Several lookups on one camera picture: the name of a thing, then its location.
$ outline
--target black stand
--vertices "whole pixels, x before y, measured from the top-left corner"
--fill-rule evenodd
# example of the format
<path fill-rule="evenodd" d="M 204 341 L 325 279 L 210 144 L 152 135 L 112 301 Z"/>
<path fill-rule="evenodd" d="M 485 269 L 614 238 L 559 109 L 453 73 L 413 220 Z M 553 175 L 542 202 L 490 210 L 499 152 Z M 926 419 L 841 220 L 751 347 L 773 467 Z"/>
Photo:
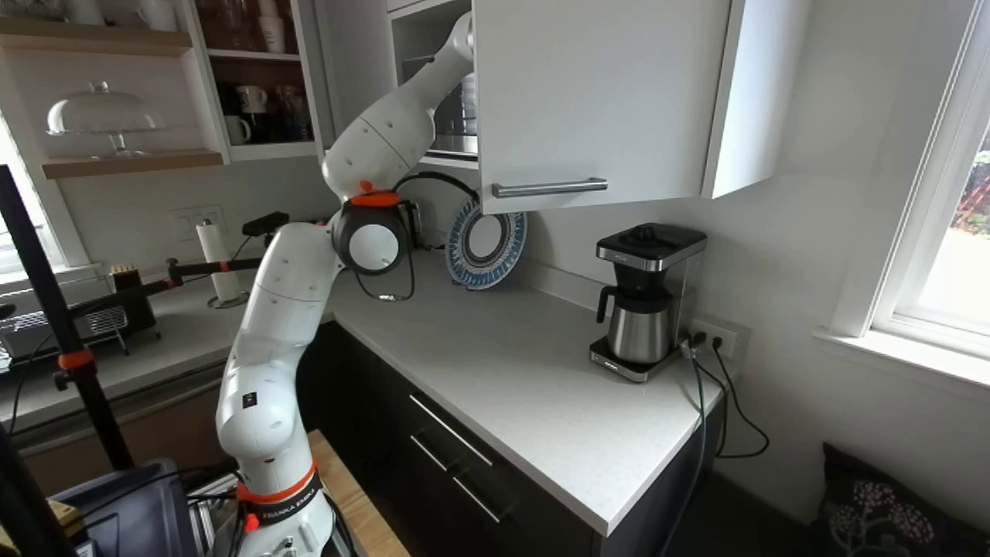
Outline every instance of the black stand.
<path fill-rule="evenodd" d="M 25 462 L 0 428 L 0 523 L 23 553 L 76 553 Z"/>
<path fill-rule="evenodd" d="M 114 469 L 135 467 L 135 459 L 124 445 L 121 428 L 114 419 L 114 410 L 96 380 L 96 357 L 84 347 L 76 317 L 64 305 L 62 286 L 54 275 L 54 265 L 37 242 L 36 222 L 25 210 L 25 202 L 19 195 L 19 186 L 13 182 L 10 167 L 0 167 L 0 210 L 10 230 L 13 245 L 19 246 L 23 265 L 32 279 L 32 286 L 37 292 L 37 302 L 56 334 L 59 343 L 59 369 L 76 386 L 81 388 L 81 398 L 87 404 L 87 415 L 96 428 L 96 437 L 112 462 Z"/>

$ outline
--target shelf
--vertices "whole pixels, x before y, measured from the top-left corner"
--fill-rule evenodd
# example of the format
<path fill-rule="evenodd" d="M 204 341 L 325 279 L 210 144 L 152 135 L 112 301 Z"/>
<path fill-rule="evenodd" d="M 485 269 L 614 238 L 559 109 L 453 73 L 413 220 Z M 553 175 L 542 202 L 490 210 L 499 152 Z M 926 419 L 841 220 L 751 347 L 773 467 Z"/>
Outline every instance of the shelf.
<path fill-rule="evenodd" d="M 424 167 L 448 167 L 448 169 L 470 169 L 476 173 L 479 169 L 479 160 L 476 157 L 444 157 L 444 153 L 424 153 L 421 157 Z"/>
<path fill-rule="evenodd" d="M 394 21 L 454 21 L 462 12 L 470 12 L 468 0 L 418 0 L 400 8 L 389 8 Z"/>
<path fill-rule="evenodd" d="M 316 143 L 234 144 L 230 160 L 316 157 Z"/>
<path fill-rule="evenodd" d="M 296 51 L 264 51 L 264 49 L 207 49 L 210 57 L 248 57 L 248 62 L 301 62 Z"/>
<path fill-rule="evenodd" d="M 181 167 L 219 167 L 217 152 L 156 152 L 145 157 L 64 157 L 48 160 L 48 178 L 76 178 L 76 175 L 105 175 L 105 173 L 152 173 L 152 169 L 181 169 Z"/>
<path fill-rule="evenodd" d="M 148 26 L 0 19 L 0 46 L 76 49 L 76 51 L 84 49 L 84 51 L 117 51 L 117 54 L 181 54 L 193 46 L 193 39 L 187 34 L 164 34 Z"/>

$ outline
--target coffee maker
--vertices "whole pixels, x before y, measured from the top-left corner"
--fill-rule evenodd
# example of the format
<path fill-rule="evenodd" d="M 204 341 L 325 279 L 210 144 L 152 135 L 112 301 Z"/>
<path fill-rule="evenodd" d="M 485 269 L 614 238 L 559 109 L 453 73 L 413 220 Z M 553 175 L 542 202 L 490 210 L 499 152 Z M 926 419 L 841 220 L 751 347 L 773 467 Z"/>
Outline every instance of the coffee maker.
<path fill-rule="evenodd" d="M 599 242 L 599 257 L 615 263 L 615 285 L 599 298 L 599 320 L 610 315 L 610 334 L 591 343 L 591 362 L 643 382 L 677 357 L 693 301 L 689 263 L 702 246 L 702 231 L 668 222 L 642 222 Z"/>

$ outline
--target white wall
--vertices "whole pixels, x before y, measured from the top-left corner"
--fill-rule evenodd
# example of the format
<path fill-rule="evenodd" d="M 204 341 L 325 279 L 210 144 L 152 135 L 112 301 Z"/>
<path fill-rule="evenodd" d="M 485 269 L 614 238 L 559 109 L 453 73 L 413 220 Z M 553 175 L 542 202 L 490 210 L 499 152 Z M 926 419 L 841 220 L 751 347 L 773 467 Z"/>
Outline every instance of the white wall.
<path fill-rule="evenodd" d="M 121 173 L 59 182 L 87 252 L 104 265 L 161 271 L 168 257 L 203 260 L 194 230 L 176 212 L 207 210 L 225 231 L 230 250 L 242 222 L 269 210 L 295 220 L 332 215 L 337 208 L 316 157 L 258 160 L 171 173 Z"/>
<path fill-rule="evenodd" d="M 764 459 L 717 467 L 800 519 L 814 515 L 819 443 L 833 439 L 990 528 L 990 388 L 817 341 L 858 245 L 896 231 L 896 220 L 865 208 L 908 199 L 965 8 L 969 0 L 817 0 L 778 178 L 724 202 L 559 210 L 537 222 L 532 260 L 599 282 L 610 282 L 593 260 L 606 231 L 671 220 L 713 234 L 699 305 L 751 330 L 743 398 L 773 432 Z"/>

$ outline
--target drawer handle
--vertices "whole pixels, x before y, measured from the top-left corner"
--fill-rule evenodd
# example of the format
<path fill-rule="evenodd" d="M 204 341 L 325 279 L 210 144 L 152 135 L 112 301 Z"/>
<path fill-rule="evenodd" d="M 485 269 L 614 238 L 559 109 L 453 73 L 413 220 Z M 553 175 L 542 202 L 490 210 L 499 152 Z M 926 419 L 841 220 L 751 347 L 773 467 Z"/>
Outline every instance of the drawer handle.
<path fill-rule="evenodd" d="M 421 443 L 418 437 L 409 437 L 409 443 L 415 445 L 415 447 L 421 447 L 444 473 L 448 473 L 453 467 L 447 463 L 447 462 L 441 462 L 441 453 L 436 452 L 429 452 L 429 445 L 428 443 Z"/>
<path fill-rule="evenodd" d="M 462 481 L 462 476 L 453 476 L 454 484 L 492 519 L 492 523 L 501 523 L 506 515 L 495 514 L 468 481 Z"/>
<path fill-rule="evenodd" d="M 564 182 L 492 182 L 495 199 L 537 199 L 537 195 L 575 195 L 575 190 L 606 190 L 610 182 L 605 175 L 564 178 Z"/>
<path fill-rule="evenodd" d="M 409 395 L 409 402 L 415 402 L 424 415 L 429 415 L 429 419 L 436 419 L 448 437 L 454 437 L 468 452 L 475 452 L 485 467 L 495 467 L 495 462 L 479 452 L 476 445 L 470 445 L 453 422 L 447 422 L 436 410 L 429 410 L 428 402 L 421 402 L 415 394 Z"/>

